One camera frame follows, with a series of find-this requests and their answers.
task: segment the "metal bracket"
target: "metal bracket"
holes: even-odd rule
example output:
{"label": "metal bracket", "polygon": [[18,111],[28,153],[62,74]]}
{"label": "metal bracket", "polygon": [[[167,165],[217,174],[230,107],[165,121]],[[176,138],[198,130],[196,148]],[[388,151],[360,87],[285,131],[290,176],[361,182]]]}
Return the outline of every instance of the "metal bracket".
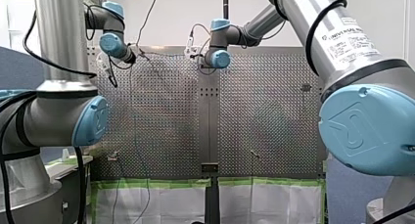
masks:
{"label": "metal bracket", "polygon": [[219,171],[218,163],[202,163],[203,173],[217,173]]}

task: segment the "white wall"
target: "white wall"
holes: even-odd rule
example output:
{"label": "white wall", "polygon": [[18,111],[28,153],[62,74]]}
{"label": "white wall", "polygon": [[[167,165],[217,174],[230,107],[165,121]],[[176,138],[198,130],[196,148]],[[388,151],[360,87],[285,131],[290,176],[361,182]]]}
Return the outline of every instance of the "white wall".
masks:
{"label": "white wall", "polygon": [[390,58],[407,59],[407,6],[407,0],[348,0],[351,15]]}
{"label": "white wall", "polygon": [[[122,4],[126,17],[126,40],[135,41],[153,0],[111,0]],[[230,0],[230,20],[243,25],[269,5],[268,0]],[[158,0],[143,31],[143,46],[184,46],[194,23],[210,26],[223,17],[222,0]],[[203,43],[207,36],[197,30],[195,43]],[[301,46],[287,23],[281,33],[261,43],[262,46]]]}
{"label": "white wall", "polygon": [[[0,0],[0,46],[23,52],[23,37],[34,12],[34,0]],[[28,40],[31,50],[39,52],[37,26]]]}

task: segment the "robot end effector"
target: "robot end effector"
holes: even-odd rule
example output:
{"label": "robot end effector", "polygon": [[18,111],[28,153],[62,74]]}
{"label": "robot end effector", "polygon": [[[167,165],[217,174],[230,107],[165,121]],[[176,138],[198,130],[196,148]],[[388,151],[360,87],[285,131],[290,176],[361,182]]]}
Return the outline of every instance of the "robot end effector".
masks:
{"label": "robot end effector", "polygon": [[260,44],[262,37],[284,21],[278,16],[273,5],[267,6],[244,26],[236,26],[225,19],[211,23],[210,45],[205,54],[205,65],[213,68],[227,68],[230,65],[229,45],[253,47]]}
{"label": "robot end effector", "polygon": [[125,24],[122,7],[114,2],[105,2],[102,8],[94,6],[87,8],[85,12],[87,28],[104,30],[100,38],[101,50],[110,57],[127,64],[134,64],[137,57],[124,43]]}

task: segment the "gray fabric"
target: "gray fabric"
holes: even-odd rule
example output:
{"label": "gray fabric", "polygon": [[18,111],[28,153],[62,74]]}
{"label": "gray fabric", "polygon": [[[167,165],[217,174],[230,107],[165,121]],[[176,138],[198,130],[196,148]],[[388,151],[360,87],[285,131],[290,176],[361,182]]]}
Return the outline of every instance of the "gray fabric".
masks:
{"label": "gray fabric", "polygon": [[327,169],[329,223],[365,223],[367,203],[383,197],[392,178],[358,173],[334,158]]}

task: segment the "green tape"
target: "green tape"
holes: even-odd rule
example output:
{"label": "green tape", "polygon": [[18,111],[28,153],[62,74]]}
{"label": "green tape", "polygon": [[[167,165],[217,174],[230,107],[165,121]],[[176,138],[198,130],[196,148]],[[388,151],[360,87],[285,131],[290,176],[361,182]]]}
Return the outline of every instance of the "green tape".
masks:
{"label": "green tape", "polygon": [[308,179],[284,179],[284,178],[219,178],[219,186],[250,186],[252,184],[263,185],[284,185],[284,186],[300,186],[300,187],[322,187],[324,180],[308,180]]}
{"label": "green tape", "polygon": [[121,179],[117,181],[97,181],[91,184],[93,189],[126,189],[126,188],[160,188],[160,189],[183,189],[183,188],[205,188],[210,186],[209,179],[190,180],[151,180],[151,179]]}

